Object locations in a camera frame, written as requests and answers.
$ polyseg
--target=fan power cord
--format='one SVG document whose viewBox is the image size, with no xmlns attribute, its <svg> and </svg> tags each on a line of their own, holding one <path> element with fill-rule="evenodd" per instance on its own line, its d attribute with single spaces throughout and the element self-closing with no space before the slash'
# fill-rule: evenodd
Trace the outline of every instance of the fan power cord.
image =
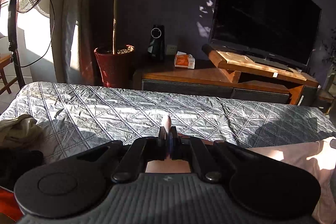
<svg viewBox="0 0 336 224">
<path fill-rule="evenodd" d="M 32 62 L 32 63 L 30 63 L 30 64 L 28 64 L 28 65 L 26 65 L 26 66 L 19 66 L 18 64 L 16 64 L 16 63 L 13 61 L 14 65 L 16 65 L 16 66 L 18 66 L 18 67 L 20 67 L 20 68 L 26 68 L 26 67 L 29 67 L 30 65 L 33 65 L 33 64 L 36 63 L 37 61 L 41 60 L 41 59 L 47 54 L 47 52 L 48 52 L 48 50 L 49 50 L 49 48 L 50 48 L 50 46 L 51 46 L 51 40 L 52 40 L 52 38 L 53 38 L 53 32 L 54 32 L 54 28 L 55 28 L 55 10 L 54 10 L 53 2 L 52 2 L 51 0 L 50 0 L 50 4 L 51 4 L 51 7 L 52 7 L 52 13 L 53 13 L 53 15 L 54 15 L 54 25 L 53 25 L 52 30 L 51 30 L 51 38 L 50 38 L 50 43 L 49 43 L 49 46 L 48 46 L 47 51 L 46 51 L 45 54 L 42 55 L 39 59 L 35 60 L 34 62 Z"/>
</svg>

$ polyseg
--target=quilted bedspread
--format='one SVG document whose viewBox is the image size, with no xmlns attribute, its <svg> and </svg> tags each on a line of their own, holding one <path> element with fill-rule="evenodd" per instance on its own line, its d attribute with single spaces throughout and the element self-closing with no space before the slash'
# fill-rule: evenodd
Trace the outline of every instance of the quilted bedspread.
<svg viewBox="0 0 336 224">
<path fill-rule="evenodd" d="M 26 85 L 0 120 L 28 113 L 43 128 L 36 144 L 53 162 L 111 140 L 131 144 L 157 136 L 169 114 L 179 133 L 226 139 L 242 147 L 321 140 L 336 135 L 317 109 L 100 86 L 35 82 Z"/>
</svg>

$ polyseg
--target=speaker ring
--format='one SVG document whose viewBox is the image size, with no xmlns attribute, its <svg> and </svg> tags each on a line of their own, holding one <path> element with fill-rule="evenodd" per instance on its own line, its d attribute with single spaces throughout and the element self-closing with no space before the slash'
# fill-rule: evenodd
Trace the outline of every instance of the speaker ring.
<svg viewBox="0 0 336 224">
<path fill-rule="evenodd" d="M 154 30 L 159 30 L 160 35 L 159 35 L 158 37 L 155 37 L 155 36 L 153 35 L 153 31 L 154 31 Z M 159 38 L 159 37 L 161 36 L 161 34 L 162 34 L 162 32 L 161 32 L 161 30 L 160 30 L 159 28 L 153 28 L 153 29 L 151 30 L 151 36 L 152 36 L 153 38 Z"/>
</svg>

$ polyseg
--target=pink fabric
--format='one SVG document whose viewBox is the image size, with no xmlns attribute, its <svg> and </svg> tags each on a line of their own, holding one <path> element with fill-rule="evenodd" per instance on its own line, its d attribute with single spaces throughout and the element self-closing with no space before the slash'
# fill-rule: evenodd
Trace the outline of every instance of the pink fabric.
<svg viewBox="0 0 336 224">
<path fill-rule="evenodd" d="M 302 168 L 319 181 L 321 197 L 312 216 L 321 224 L 332 224 L 336 221 L 336 204 L 330 189 L 330 178 L 336 165 L 336 149 L 330 147 L 332 139 L 335 138 L 329 137 L 311 143 L 249 148 L 258 154 Z"/>
</svg>

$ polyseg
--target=red plant pot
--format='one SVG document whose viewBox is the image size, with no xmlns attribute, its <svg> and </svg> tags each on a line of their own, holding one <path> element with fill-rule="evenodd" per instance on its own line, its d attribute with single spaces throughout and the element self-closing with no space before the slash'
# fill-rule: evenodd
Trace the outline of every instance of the red plant pot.
<svg viewBox="0 0 336 224">
<path fill-rule="evenodd" d="M 129 74 L 134 60 L 134 47 L 132 51 L 123 54 L 100 53 L 101 48 L 96 48 L 94 54 L 96 56 L 98 66 L 103 81 L 103 86 L 108 88 L 128 88 Z"/>
</svg>

